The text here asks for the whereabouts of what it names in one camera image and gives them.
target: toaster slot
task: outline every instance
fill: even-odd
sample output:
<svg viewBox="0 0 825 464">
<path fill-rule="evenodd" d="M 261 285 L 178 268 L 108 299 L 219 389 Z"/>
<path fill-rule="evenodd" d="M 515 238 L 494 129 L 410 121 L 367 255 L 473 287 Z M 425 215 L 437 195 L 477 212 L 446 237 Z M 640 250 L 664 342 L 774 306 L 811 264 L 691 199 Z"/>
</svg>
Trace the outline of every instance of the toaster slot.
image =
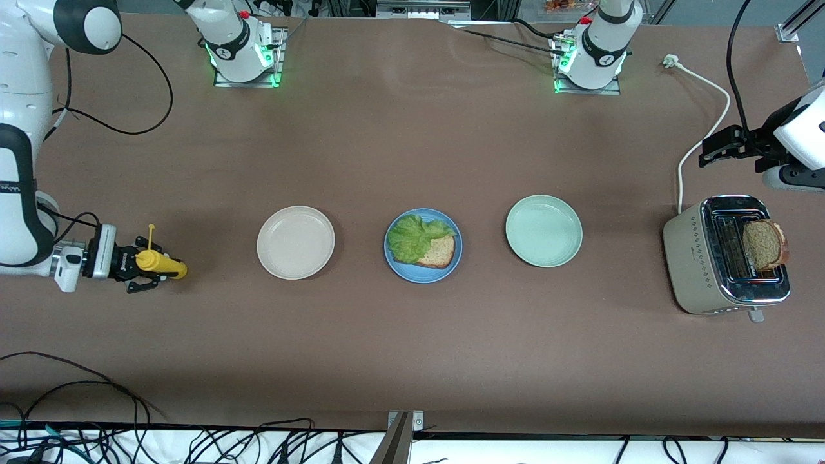
<svg viewBox="0 0 825 464">
<path fill-rule="evenodd" d="M 762 219 L 761 215 L 750 211 L 743 214 L 714 215 L 714 228 L 724 256 L 726 277 L 732 282 L 765 282 L 779 279 L 774 269 L 757 272 L 745 253 L 742 241 L 744 225 L 749 221 L 760 219 Z"/>
</svg>

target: sandwich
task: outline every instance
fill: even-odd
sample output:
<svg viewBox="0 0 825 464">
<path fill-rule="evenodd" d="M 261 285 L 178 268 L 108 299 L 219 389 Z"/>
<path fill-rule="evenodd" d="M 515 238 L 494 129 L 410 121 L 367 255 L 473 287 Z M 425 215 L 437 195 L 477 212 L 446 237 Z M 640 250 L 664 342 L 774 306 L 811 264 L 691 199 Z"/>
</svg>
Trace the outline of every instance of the sandwich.
<svg viewBox="0 0 825 464">
<path fill-rule="evenodd" d="M 387 233 L 389 251 L 399 263 L 445 269 L 455 255 L 455 231 L 443 220 L 424 222 L 406 215 Z"/>
</svg>

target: white cable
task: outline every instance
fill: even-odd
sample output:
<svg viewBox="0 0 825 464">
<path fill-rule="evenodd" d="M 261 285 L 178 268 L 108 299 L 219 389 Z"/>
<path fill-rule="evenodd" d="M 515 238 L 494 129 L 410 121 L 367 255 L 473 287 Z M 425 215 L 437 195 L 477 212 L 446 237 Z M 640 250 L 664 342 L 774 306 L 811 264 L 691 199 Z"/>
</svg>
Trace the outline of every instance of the white cable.
<svg viewBox="0 0 825 464">
<path fill-rule="evenodd" d="M 61 123 L 61 122 L 63 122 L 63 118 L 65 118 L 67 114 L 68 114 L 68 108 L 64 108 L 64 109 L 60 112 L 60 116 L 58 116 L 57 121 L 55 121 L 55 122 L 54 122 L 54 124 L 52 125 L 52 127 L 54 127 L 55 129 L 57 129 L 58 127 L 60 127 L 60 123 Z"/>
<path fill-rule="evenodd" d="M 689 70 L 688 68 L 685 68 L 685 66 L 683 66 L 681 63 L 679 63 L 679 57 L 674 55 L 674 54 L 669 54 L 668 56 L 666 56 L 665 59 L 662 61 L 662 64 L 664 65 L 665 68 L 681 69 L 685 73 L 693 76 L 694 78 L 699 79 L 703 83 L 706 83 L 706 84 L 710 85 L 711 87 L 715 88 L 716 90 L 718 90 L 722 94 L 724 94 L 724 98 L 725 98 L 724 110 L 722 111 L 722 115 L 719 117 L 719 119 L 716 120 L 716 123 L 714 124 L 714 126 L 710 128 L 710 130 L 708 131 L 708 134 L 705 135 L 705 137 L 702 138 L 702 140 L 707 139 L 708 137 L 713 135 L 714 132 L 716 132 L 716 128 L 719 127 L 719 124 L 722 124 L 722 120 L 724 119 L 725 116 L 728 115 L 728 109 L 730 108 L 730 94 L 728 93 L 727 90 L 721 88 L 720 86 L 716 85 L 715 83 L 712 83 L 708 79 L 703 78 L 702 76 L 700 76 L 697 73 L 694 73 L 693 71 Z M 684 196 L 685 196 L 685 181 L 684 181 L 684 179 L 681 175 L 681 168 L 682 168 L 682 166 L 685 165 L 685 161 L 687 161 L 687 159 L 693 154 L 693 152 L 695 152 L 696 149 L 698 149 L 700 146 L 702 146 L 702 140 L 699 140 L 699 142 L 697 142 L 695 145 L 693 145 L 693 147 L 691 149 L 689 149 L 687 151 L 687 153 L 685 153 L 685 156 L 681 157 L 681 160 L 679 161 L 679 167 L 676 169 L 676 173 L 677 173 L 677 176 L 679 178 L 679 200 L 678 200 L 678 203 L 676 204 L 676 211 L 678 211 L 679 214 L 681 214 L 681 204 L 682 204 L 682 201 L 684 200 Z"/>
</svg>

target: blue plate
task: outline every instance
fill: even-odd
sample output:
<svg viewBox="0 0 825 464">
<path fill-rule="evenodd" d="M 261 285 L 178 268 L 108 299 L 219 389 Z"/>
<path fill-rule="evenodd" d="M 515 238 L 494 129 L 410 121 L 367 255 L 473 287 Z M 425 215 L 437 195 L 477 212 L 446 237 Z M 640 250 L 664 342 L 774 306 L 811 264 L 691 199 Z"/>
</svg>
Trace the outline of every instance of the blue plate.
<svg viewBox="0 0 825 464">
<path fill-rule="evenodd" d="M 387 235 L 395 223 L 406 215 L 419 215 L 424 222 L 430 222 L 431 220 L 443 220 L 452 230 L 455 231 L 455 254 L 453 254 L 453 260 L 450 263 L 450 266 L 447 266 L 445 269 L 432 269 L 417 266 L 415 264 L 399 263 L 395 260 L 395 258 L 393 258 L 393 252 L 389 251 Z M 464 242 L 461 239 L 459 226 L 455 225 L 455 222 L 453 222 L 453 220 L 446 214 L 430 208 L 418 208 L 416 210 L 407 211 L 406 213 L 395 218 L 395 220 L 389 225 L 389 228 L 387 228 L 387 234 L 384 234 L 384 256 L 387 258 L 387 264 L 389 264 L 393 271 L 402 279 L 413 283 L 433 283 L 449 276 L 450 272 L 453 272 L 453 269 L 459 265 L 459 261 L 461 260 L 461 251 L 463 248 Z"/>
</svg>

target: green plate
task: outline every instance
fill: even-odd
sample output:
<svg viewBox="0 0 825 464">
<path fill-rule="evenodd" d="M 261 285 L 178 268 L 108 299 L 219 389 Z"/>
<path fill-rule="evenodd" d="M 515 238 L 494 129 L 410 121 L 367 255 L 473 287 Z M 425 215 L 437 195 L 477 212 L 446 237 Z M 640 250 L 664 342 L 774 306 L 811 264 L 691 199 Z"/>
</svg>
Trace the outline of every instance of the green plate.
<svg viewBox="0 0 825 464">
<path fill-rule="evenodd" d="M 582 247 L 582 222 L 570 205 L 555 196 L 528 196 L 507 215 L 507 242 L 519 258 L 534 266 L 561 266 Z"/>
</svg>

